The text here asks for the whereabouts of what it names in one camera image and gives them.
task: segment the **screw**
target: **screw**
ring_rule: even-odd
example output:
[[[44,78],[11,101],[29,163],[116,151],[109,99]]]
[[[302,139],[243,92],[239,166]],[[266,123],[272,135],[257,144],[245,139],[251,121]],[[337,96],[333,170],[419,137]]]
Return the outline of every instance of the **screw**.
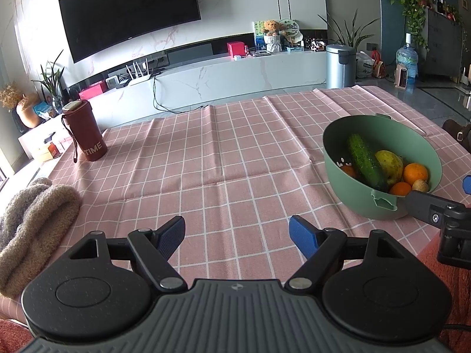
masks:
[[[160,286],[164,289],[176,290],[183,285],[180,277],[166,277],[160,280]]]
[[[295,277],[290,280],[288,285],[293,289],[308,289],[312,285],[312,281],[305,277]]]

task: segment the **water dispenser bottle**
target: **water dispenser bottle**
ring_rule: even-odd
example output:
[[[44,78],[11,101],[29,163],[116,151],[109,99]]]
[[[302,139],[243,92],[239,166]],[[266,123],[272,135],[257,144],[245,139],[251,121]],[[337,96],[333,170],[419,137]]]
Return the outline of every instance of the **water dispenser bottle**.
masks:
[[[413,88],[415,85],[418,62],[419,55],[412,46],[411,34],[406,33],[406,44],[396,53],[396,65],[403,64],[407,68],[407,88]]]

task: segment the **teddy bear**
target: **teddy bear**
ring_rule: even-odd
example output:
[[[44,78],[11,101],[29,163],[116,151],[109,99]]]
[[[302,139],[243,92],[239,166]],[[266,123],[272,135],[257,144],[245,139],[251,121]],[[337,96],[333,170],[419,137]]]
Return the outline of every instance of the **teddy bear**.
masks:
[[[263,23],[263,33],[266,36],[277,36],[280,29],[280,24],[275,20],[268,20]]]

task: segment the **beige fuzzy cloth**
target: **beige fuzzy cloth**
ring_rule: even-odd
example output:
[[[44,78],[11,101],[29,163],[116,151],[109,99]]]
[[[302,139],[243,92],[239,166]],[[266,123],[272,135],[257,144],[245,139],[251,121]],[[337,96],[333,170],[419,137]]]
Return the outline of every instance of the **beige fuzzy cloth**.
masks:
[[[6,208],[0,233],[13,232],[14,236],[0,252],[3,296],[15,299],[21,294],[41,272],[79,214],[82,198],[76,189],[51,184],[49,179],[38,179],[19,192]]]

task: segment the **vase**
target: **vase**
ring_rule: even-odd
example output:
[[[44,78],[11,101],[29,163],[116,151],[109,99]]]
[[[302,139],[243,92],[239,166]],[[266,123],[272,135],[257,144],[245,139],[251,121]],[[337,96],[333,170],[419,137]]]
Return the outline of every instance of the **vase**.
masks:
[[[281,52],[281,37],[280,36],[263,36],[265,43],[267,44],[267,51],[269,53],[280,53]]]
[[[40,125],[42,120],[34,111],[34,107],[41,103],[37,94],[25,95],[16,106],[16,112],[20,120],[29,128],[35,128]]]
[[[57,114],[62,114],[62,97],[55,96],[52,97],[52,107],[57,112]]]

